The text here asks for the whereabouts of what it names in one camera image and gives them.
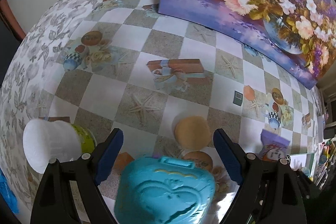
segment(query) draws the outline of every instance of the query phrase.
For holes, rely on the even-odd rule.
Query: turquoise plastic case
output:
[[[115,216],[120,224],[198,224],[215,193],[215,181],[192,161],[143,157],[122,172]]]

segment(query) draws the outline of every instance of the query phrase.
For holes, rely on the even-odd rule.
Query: screw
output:
[[[280,159],[280,163],[283,165],[286,165],[288,163],[288,161],[284,158]]]
[[[90,154],[90,153],[84,153],[84,154],[82,155],[82,159],[83,159],[83,160],[88,160],[90,157],[91,157],[91,154]]]
[[[247,153],[246,157],[247,157],[249,160],[254,160],[254,159],[255,159],[255,154],[253,154],[253,153]]]
[[[54,164],[56,162],[56,158],[51,158],[50,160],[49,160],[49,163],[50,164]]]

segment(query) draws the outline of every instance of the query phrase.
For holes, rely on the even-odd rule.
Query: small green card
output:
[[[233,99],[233,103],[237,106],[241,106],[242,103],[243,103],[243,95],[238,92],[238,91],[235,91],[235,97]]]

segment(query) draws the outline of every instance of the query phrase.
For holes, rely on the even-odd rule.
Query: starfish print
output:
[[[261,98],[260,98],[259,94],[257,94],[255,99],[251,101],[251,105],[247,107],[248,109],[249,108],[255,109],[257,117],[259,117],[259,107],[264,105],[264,102],[261,102],[259,99],[261,99]]]
[[[130,110],[128,110],[129,113],[134,113],[134,112],[139,112],[140,113],[140,122],[141,124],[144,126],[146,123],[146,116],[147,116],[147,112],[148,111],[158,111],[161,110],[158,107],[152,107],[150,106],[150,101],[151,98],[154,96],[154,94],[152,93],[151,95],[149,95],[144,101],[140,101],[136,95],[133,94],[133,99],[136,103],[136,107],[131,108]]]
[[[194,27],[195,30],[193,30],[192,33],[201,36],[202,39],[204,40],[204,42],[207,42],[207,40],[206,40],[206,35],[205,35],[204,33],[202,33],[202,32],[196,27],[196,25],[193,25],[193,27]]]
[[[117,62],[113,64],[114,68],[114,76],[118,73],[118,69],[120,68],[120,65],[126,65],[126,64],[132,64],[133,62],[129,62],[124,60],[124,57],[127,55],[127,52],[124,52],[120,57],[118,58]]]
[[[46,108],[46,107],[44,106],[44,104],[42,103],[42,100],[40,98],[38,100],[36,108],[40,109],[40,111],[39,111],[39,117],[41,117],[42,116],[43,108]]]
[[[225,64],[222,67],[230,69],[233,77],[236,78],[235,69],[240,69],[240,68],[238,68],[237,66],[233,65],[233,61],[235,60],[235,58],[233,58],[232,62],[230,62],[224,56],[221,56],[221,57],[222,57],[223,61],[225,62]]]

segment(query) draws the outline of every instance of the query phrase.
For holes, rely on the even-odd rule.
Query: round sponge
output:
[[[213,166],[212,158],[207,153],[204,153],[202,151],[189,152],[186,155],[184,155],[182,159],[192,160],[196,164],[196,167],[198,168],[208,170],[209,172],[211,172],[212,170]]]
[[[189,150],[201,150],[211,141],[207,121],[201,116],[182,119],[175,127],[176,141]]]

